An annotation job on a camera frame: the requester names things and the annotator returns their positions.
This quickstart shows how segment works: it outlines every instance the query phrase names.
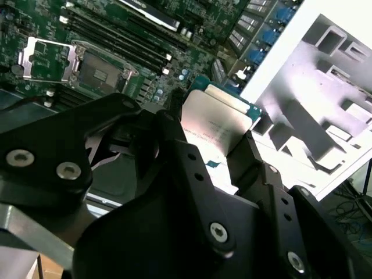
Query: black ram slot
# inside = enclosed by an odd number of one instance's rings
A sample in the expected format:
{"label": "black ram slot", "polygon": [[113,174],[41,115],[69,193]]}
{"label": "black ram slot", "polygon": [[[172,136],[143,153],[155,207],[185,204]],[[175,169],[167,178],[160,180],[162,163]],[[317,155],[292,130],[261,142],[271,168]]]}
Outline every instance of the black ram slot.
{"label": "black ram slot", "polygon": [[93,23],[90,25],[89,23],[85,22],[83,19],[76,18],[76,17],[73,19],[72,24],[79,24],[80,26],[84,26],[84,28],[86,28],[90,32],[94,32],[97,35],[104,36],[107,40],[112,42],[113,45],[117,45],[118,47],[125,48],[128,51],[135,54],[136,56],[142,57],[154,65],[166,66],[168,64],[168,60],[159,59],[158,57],[151,55],[150,53],[146,52],[143,49],[138,49],[134,47],[133,45],[122,41],[115,34],[110,33],[110,30],[105,30],[104,28],[100,28],[100,26],[94,26]]}
{"label": "black ram slot", "polygon": [[71,31],[74,31],[74,32],[76,32],[76,33],[78,33],[82,36],[85,36],[86,38],[88,38],[92,42],[95,42],[98,45],[101,45],[101,46],[103,46],[107,49],[110,49],[111,51],[113,51],[115,53],[118,53],[119,55],[125,57],[126,59],[131,60],[135,63],[138,63],[138,64],[142,65],[143,67],[147,67],[148,69],[150,69],[150,70],[152,70],[152,71],[154,71],[158,74],[160,74],[163,70],[159,66],[155,66],[155,65],[149,63],[148,61],[143,60],[142,58],[139,58],[137,56],[132,55],[127,50],[113,45],[112,42],[102,38],[102,34],[96,35],[92,32],[87,32],[87,29],[85,27],[80,27],[76,24],[70,26],[69,28],[71,29]]}
{"label": "black ram slot", "polygon": [[185,17],[190,18],[195,25],[203,25],[204,18],[202,18],[200,15],[197,15],[196,13],[191,12],[190,10],[186,10]]}
{"label": "black ram slot", "polygon": [[91,97],[85,96],[82,93],[71,90],[67,87],[57,87],[56,93],[58,95],[58,102],[69,108],[75,108],[76,106],[80,106],[94,100]]}
{"label": "black ram slot", "polygon": [[81,103],[87,103],[87,102],[90,102],[90,101],[93,101],[94,99],[91,98],[91,97],[88,97],[76,90],[73,90],[71,88],[67,88],[65,86],[57,86],[56,87],[56,93],[57,94],[66,94],[66,95],[69,95],[71,97],[73,97],[74,99],[76,99],[76,102],[81,102]]}
{"label": "black ram slot", "polygon": [[138,34],[136,34],[135,32],[133,32],[132,30],[128,29],[127,27],[119,24],[119,23],[116,23],[114,22],[113,20],[110,20],[98,13],[95,13],[93,12],[92,10],[86,8],[85,6],[82,6],[82,5],[79,5],[79,4],[75,4],[76,7],[79,7],[80,9],[82,9],[85,13],[89,14],[89,16],[93,19],[100,19],[101,23],[103,23],[104,25],[108,25],[110,27],[114,27],[115,28],[115,32],[119,33],[120,35],[123,36],[123,38],[125,36],[128,36],[128,40],[131,41],[131,42],[135,42],[136,44],[140,45],[140,46],[143,46],[144,48],[150,50],[150,51],[153,51],[155,54],[163,57],[163,58],[167,58],[167,54],[170,54],[169,51],[167,51],[166,49],[160,47],[160,46],[157,46],[157,45],[154,45],[152,42],[149,42],[148,40],[146,40],[145,38],[142,38],[140,37]]}
{"label": "black ram slot", "polygon": [[198,3],[202,5],[206,10],[208,10],[212,6],[212,3],[209,2],[209,0],[198,0]]}
{"label": "black ram slot", "polygon": [[187,49],[188,49],[187,44],[185,44],[181,41],[178,41],[177,39],[171,37],[169,34],[163,33],[162,31],[160,31],[159,29],[154,27],[152,24],[146,22],[143,19],[140,19],[139,17],[130,17],[129,21],[132,24],[136,24],[137,26],[143,28],[147,32],[153,34],[156,37],[159,37],[160,39],[168,42],[172,46],[174,46],[174,47],[176,47],[176,48],[178,48],[182,51],[187,51]]}

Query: screw hole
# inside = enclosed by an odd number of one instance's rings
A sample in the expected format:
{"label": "screw hole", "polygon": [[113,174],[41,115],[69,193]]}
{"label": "screw hole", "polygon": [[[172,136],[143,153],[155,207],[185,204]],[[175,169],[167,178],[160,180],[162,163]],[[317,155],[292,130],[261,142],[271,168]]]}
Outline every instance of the screw hole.
{"label": "screw hole", "polygon": [[204,180],[204,177],[201,174],[199,174],[199,173],[195,173],[195,178],[197,180],[199,180],[199,181],[203,181]]}
{"label": "screw hole", "polygon": [[75,169],[73,167],[65,167],[65,173],[75,173]]}
{"label": "screw hole", "polygon": [[27,161],[27,156],[25,154],[17,154],[16,156],[14,156],[14,159],[16,161]]}
{"label": "screw hole", "polygon": [[284,214],[284,217],[285,217],[288,221],[292,221],[292,218],[291,218],[288,214]]}
{"label": "screw hole", "polygon": [[196,157],[193,154],[187,155],[191,160],[196,161]]}

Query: ram slot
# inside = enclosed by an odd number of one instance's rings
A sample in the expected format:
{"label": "ram slot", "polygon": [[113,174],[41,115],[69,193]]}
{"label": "ram slot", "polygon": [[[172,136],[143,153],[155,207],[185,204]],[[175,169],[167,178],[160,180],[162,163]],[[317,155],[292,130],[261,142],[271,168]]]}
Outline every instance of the ram slot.
{"label": "ram slot", "polygon": [[154,45],[152,42],[149,42],[148,40],[140,37],[129,28],[119,23],[116,23],[113,20],[106,18],[105,16],[95,13],[92,10],[86,8],[85,6],[75,4],[75,7],[78,7],[79,9],[83,10],[84,13],[87,14],[90,18],[99,19],[102,25],[110,26],[111,29],[114,29],[117,35],[121,36],[122,40],[126,40],[132,44],[137,45],[138,47],[144,48],[146,49],[146,51],[149,51],[150,53],[158,56],[159,58],[167,60],[169,59],[169,56],[171,55],[169,51],[165,50],[164,48],[161,48],[160,46]]}
{"label": "ram slot", "polygon": [[76,13],[71,13],[67,28],[157,73],[161,73],[163,66],[167,63],[166,60],[160,60],[129,44],[124,44],[109,29],[102,28],[101,25],[87,20]]}
{"label": "ram slot", "polygon": [[157,74],[161,74],[161,72],[163,71],[163,69],[160,66],[153,65],[151,62],[147,61],[146,59],[133,55],[127,49],[121,48],[117,45],[113,45],[112,41],[103,38],[102,34],[97,34],[94,31],[90,31],[89,33],[87,33],[87,29],[85,27],[78,26],[77,24],[71,27],[70,29],[71,31],[76,32],[77,34],[83,35],[85,38],[89,39],[90,41],[98,45],[101,45],[102,47],[109,49],[110,51],[130,61],[138,63],[141,66],[146,67],[149,70],[154,71]]}
{"label": "ram slot", "polygon": [[85,20],[82,20],[81,18],[74,18],[73,23],[85,26],[86,29],[90,29],[90,31],[94,31],[96,34],[101,33],[104,34],[104,36],[108,40],[114,42],[115,45],[118,45],[122,48],[127,48],[133,54],[138,55],[140,57],[145,57],[148,60],[150,60],[153,64],[166,66],[168,63],[168,61],[165,58],[159,59],[156,55],[149,53],[146,49],[136,48],[130,43],[121,40],[120,37],[118,37],[117,34],[112,32],[110,29],[104,27],[100,29],[100,25],[93,26],[93,23],[89,24],[85,22]]}
{"label": "ram slot", "polygon": [[75,108],[77,106],[83,105],[87,102],[93,101],[94,99],[83,95],[75,90],[64,86],[58,86],[56,88],[56,94],[58,96],[58,103],[66,107]]}
{"label": "ram slot", "polygon": [[132,24],[135,24],[139,26],[140,28],[143,28],[148,33],[154,35],[155,37],[160,38],[161,40],[164,40],[168,42],[170,45],[178,48],[181,51],[187,51],[188,47],[187,44],[173,38],[170,34],[164,33],[163,31],[157,29],[152,24],[148,23],[147,21],[140,19],[139,17],[130,17],[129,21]]}

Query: motherboard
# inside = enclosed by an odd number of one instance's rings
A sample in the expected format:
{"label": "motherboard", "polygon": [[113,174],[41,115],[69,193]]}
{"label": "motherboard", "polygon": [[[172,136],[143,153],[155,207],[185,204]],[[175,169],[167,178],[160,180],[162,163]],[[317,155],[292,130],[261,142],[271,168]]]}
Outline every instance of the motherboard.
{"label": "motherboard", "polygon": [[0,88],[55,111],[114,92],[166,107],[210,76],[247,2],[0,1]]}

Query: black metal bracket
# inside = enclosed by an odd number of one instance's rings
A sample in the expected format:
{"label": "black metal bracket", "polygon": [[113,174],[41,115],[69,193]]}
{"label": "black metal bracket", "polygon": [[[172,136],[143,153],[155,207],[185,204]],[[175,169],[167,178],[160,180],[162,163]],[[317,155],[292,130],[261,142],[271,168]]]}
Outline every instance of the black metal bracket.
{"label": "black metal bracket", "polygon": [[161,110],[156,114],[159,156],[173,184],[187,200],[195,232],[201,243],[223,258],[230,258],[236,246],[234,232],[219,204],[213,183],[199,149],[187,143],[178,117]]}
{"label": "black metal bracket", "polygon": [[371,278],[369,264],[316,198],[301,186],[289,194],[295,200],[309,261],[320,278]]}
{"label": "black metal bracket", "polygon": [[[59,209],[78,205],[92,181],[91,162],[104,134],[99,132],[139,112],[131,98],[112,94],[1,134],[0,201]],[[62,165],[68,179],[57,171],[64,162],[77,166]]]}
{"label": "black metal bracket", "polygon": [[267,217],[278,268],[294,278],[310,278],[294,200],[284,191],[279,171],[262,161],[251,132],[228,154],[227,163],[237,195],[257,203]]}

